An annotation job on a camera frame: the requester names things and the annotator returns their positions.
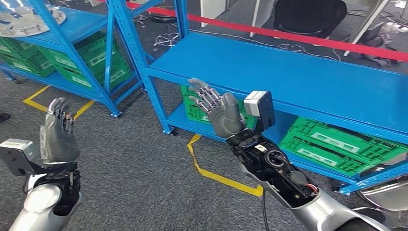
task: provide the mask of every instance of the blue shelf board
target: blue shelf board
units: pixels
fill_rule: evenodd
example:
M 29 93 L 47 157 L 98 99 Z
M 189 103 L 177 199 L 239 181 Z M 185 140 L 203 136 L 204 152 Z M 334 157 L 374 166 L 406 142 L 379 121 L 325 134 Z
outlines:
M 241 96 L 269 90 L 276 110 L 408 143 L 407 75 L 194 32 L 146 72 Z
M 107 24 L 106 15 L 59 7 L 66 14 L 66 20 L 60 25 L 72 43 L 77 43 L 86 37 L 100 31 Z M 59 40 L 51 31 L 29 37 L 15 38 L 27 43 L 63 51 Z
M 286 134 L 286 131 L 296 120 L 297 116 L 281 111 L 275 111 L 275 117 L 276 125 L 264 131 L 263 135 L 268 139 L 271 139 L 275 143 L 279 143 Z M 217 141 L 225 142 L 224 138 L 221 138 L 214 133 L 213 127 L 211 125 L 188 120 L 184 104 L 180 104 L 177 107 L 177 109 L 168 117 L 167 122 L 172 126 L 188 130 L 194 133 L 198 133 Z M 288 158 L 293 162 L 293 164 L 297 167 L 301 167 L 309 171 L 323 174 L 325 176 L 332 177 L 343 182 L 347 183 L 356 182 L 354 178 L 344 176 L 323 166 L 319 167 L 316 165 L 316 163 L 309 161 L 301 156 L 295 155 L 288 151 L 285 151 L 285 153 L 288 155 Z
M 83 87 L 79 84 L 76 84 L 74 82 L 71 82 L 67 79 L 65 79 L 59 72 L 55 71 L 52 74 L 50 74 L 48 77 L 46 78 L 41 78 L 39 76 L 36 76 L 32 73 L 20 70 L 20 69 L 16 69 L 13 67 L 10 67 L 9 65 L 2 63 L 0 64 L 0 69 L 6 70 L 6 71 L 10 71 L 13 73 L 16 73 L 18 75 L 21 75 L 23 77 L 35 80 L 37 82 L 46 84 L 46 85 L 50 85 L 52 87 L 67 91 L 69 93 L 75 94 L 75 95 L 79 95 L 82 96 L 84 98 L 90 99 L 90 100 L 95 100 L 98 101 L 100 103 L 103 103 L 102 97 L 99 95 L 99 93 L 97 93 L 96 91 Z

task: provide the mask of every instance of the chair base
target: chair base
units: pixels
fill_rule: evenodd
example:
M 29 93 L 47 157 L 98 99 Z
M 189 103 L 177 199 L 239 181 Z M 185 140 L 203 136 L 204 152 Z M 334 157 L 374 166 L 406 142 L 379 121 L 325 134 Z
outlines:
M 179 41 L 179 34 L 178 33 L 164 33 L 156 37 L 155 44 L 153 47 L 156 46 L 164 46 L 164 47 L 173 47 Z

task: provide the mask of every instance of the black chair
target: black chair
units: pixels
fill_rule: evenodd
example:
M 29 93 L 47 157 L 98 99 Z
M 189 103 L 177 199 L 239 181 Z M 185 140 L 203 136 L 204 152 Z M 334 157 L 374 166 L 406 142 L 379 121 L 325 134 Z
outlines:
M 160 8 L 164 9 L 174 9 L 173 6 L 162 6 Z M 160 34 L 155 39 L 154 47 L 156 46 L 165 46 L 165 47 L 173 47 L 179 41 L 179 34 L 175 32 L 171 32 L 170 24 L 177 22 L 177 18 L 173 16 L 152 13 L 149 12 L 150 19 L 155 23 L 167 24 L 167 33 Z
M 274 28 L 325 39 L 347 14 L 341 0 L 278 0 Z

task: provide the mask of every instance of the silver metal disc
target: silver metal disc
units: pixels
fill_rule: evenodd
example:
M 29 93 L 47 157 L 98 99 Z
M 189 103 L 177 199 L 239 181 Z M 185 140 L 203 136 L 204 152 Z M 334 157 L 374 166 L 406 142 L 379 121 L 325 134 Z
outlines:
M 65 21 L 66 15 L 59 7 L 47 5 L 58 24 Z M 0 13 L 0 37 L 25 37 L 49 31 L 35 9 L 30 6 L 15 8 L 13 12 Z

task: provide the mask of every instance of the yellow floor tape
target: yellow floor tape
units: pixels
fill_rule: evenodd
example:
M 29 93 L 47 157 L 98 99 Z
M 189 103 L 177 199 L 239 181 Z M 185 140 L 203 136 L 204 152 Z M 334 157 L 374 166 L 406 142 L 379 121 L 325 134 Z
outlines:
M 37 97 L 38 95 L 40 95 L 41 93 L 43 93 L 43 92 L 44 92 L 46 89 L 48 89 L 48 88 L 49 88 L 49 86 L 45 86 L 45 87 L 41 88 L 41 89 L 40 89 L 39 91 L 37 91 L 36 93 L 34 93 L 33 95 L 31 95 L 31 96 L 28 97 L 27 99 L 23 100 L 23 102 L 26 103 L 26 104 L 28 104 L 28 105 L 30 105 L 30 106 L 32 106 L 32 107 L 35 107 L 35 108 L 37 108 L 37 109 L 39 109 L 39 110 L 41 110 L 41 111 L 43 111 L 43 112 L 47 112 L 47 109 L 48 109 L 48 108 L 47 108 L 46 106 L 43 106 L 43 105 L 41 105 L 41 104 L 39 104 L 39 103 L 33 101 L 33 99 L 34 99 L 35 97 Z M 84 106 L 82 106 L 82 107 L 77 111 L 77 113 L 76 113 L 74 119 L 77 119 L 78 116 L 80 116 L 82 113 L 84 113 L 84 112 L 85 112 L 89 107 L 91 107 L 92 104 L 94 104 L 94 103 L 95 103 L 95 101 L 91 100 L 91 101 L 89 101 L 88 103 L 86 103 Z
M 256 188 L 252 188 L 252 187 L 250 187 L 248 185 L 241 184 L 241 183 L 236 182 L 234 180 L 225 178 L 223 176 L 217 175 L 215 173 L 212 173 L 212 172 L 209 172 L 207 170 L 204 170 L 204 169 L 200 168 L 200 166 L 198 165 L 197 159 L 195 158 L 195 155 L 194 155 L 194 149 L 192 147 L 192 144 L 197 142 L 200 138 L 201 138 L 201 135 L 195 134 L 192 137 L 192 139 L 190 140 L 190 142 L 187 144 L 187 148 L 189 149 L 189 151 L 191 153 L 191 156 L 192 156 L 193 161 L 194 161 L 194 165 L 196 166 L 197 170 L 199 171 L 199 173 L 201 175 L 203 175 L 205 177 L 208 177 L 210 179 L 216 180 L 218 182 L 221 182 L 223 184 L 226 184 L 228 186 L 231 186 L 233 188 L 236 188 L 238 190 L 241 190 L 243 192 L 249 193 L 249 194 L 254 195 L 254 196 L 261 196 L 262 195 L 262 190 L 263 189 L 262 189 L 262 186 L 260 186 L 260 185 L 258 185 L 258 187 L 256 187 Z

